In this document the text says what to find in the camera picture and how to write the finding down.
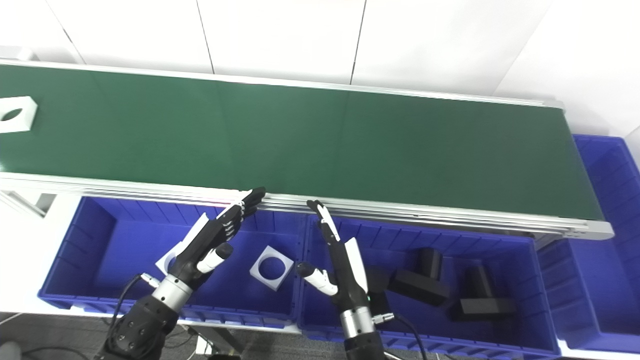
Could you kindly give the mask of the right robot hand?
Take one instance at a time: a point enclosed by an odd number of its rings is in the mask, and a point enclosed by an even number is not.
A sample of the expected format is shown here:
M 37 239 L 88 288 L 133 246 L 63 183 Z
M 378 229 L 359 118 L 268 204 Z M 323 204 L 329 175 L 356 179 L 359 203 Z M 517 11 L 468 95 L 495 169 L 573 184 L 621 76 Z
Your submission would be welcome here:
M 295 272 L 309 285 L 329 296 L 339 314 L 345 341 L 355 345 L 378 342 L 368 298 L 368 282 L 358 242 L 355 237 L 344 240 L 329 212 L 319 200 L 307 200 L 318 217 L 318 228 L 327 245 L 333 265 L 333 276 L 307 261 L 300 262 Z

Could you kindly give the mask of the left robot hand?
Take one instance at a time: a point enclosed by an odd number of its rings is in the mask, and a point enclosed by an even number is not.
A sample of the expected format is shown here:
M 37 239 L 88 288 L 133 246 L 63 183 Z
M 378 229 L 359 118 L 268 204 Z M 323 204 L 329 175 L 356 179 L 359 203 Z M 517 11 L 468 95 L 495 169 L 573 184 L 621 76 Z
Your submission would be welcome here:
M 206 222 L 197 226 L 198 232 L 176 255 L 167 275 L 151 296 L 170 310 L 179 312 L 214 269 L 233 253 L 229 242 L 238 234 L 243 221 L 258 210 L 265 194 L 265 187 L 243 191 L 241 197 L 215 219 L 205 215 Z

